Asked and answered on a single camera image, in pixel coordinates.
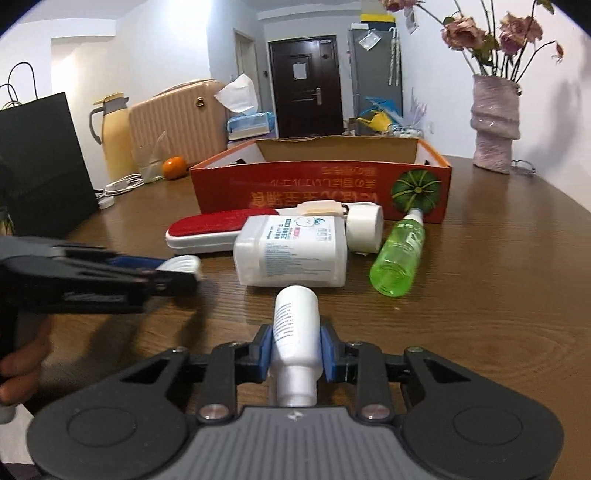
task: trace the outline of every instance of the kettle handle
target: kettle handle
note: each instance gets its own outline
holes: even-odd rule
[[[95,141],[99,145],[102,145],[103,142],[95,132],[95,127],[94,127],[94,125],[92,125],[92,117],[94,114],[101,113],[101,112],[104,113],[104,111],[105,111],[105,106],[103,105],[101,107],[95,108],[93,111],[90,112],[90,115],[88,116],[88,127],[90,128],[90,133],[92,134],[92,137],[95,139]]]

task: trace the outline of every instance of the red brush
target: red brush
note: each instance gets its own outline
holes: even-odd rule
[[[272,208],[208,213],[184,218],[166,232],[166,242],[177,255],[229,252],[249,217],[279,215]]]

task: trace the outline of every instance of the white tissue paper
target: white tissue paper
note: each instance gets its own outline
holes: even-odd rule
[[[27,450],[27,428],[33,415],[22,405],[17,407],[17,416],[8,425],[0,427],[0,458],[3,463],[26,463],[33,461]]]
[[[215,94],[224,107],[234,113],[253,115],[258,112],[255,84],[248,75],[240,75],[234,82]]]

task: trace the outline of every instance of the dark brown door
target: dark brown door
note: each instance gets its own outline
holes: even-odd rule
[[[270,45],[280,137],[340,135],[343,106],[336,37],[282,40]]]

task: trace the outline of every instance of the green liquid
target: green liquid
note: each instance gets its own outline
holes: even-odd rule
[[[410,291],[424,241],[425,230],[420,223],[405,219],[394,226],[369,273],[378,292],[401,297]]]

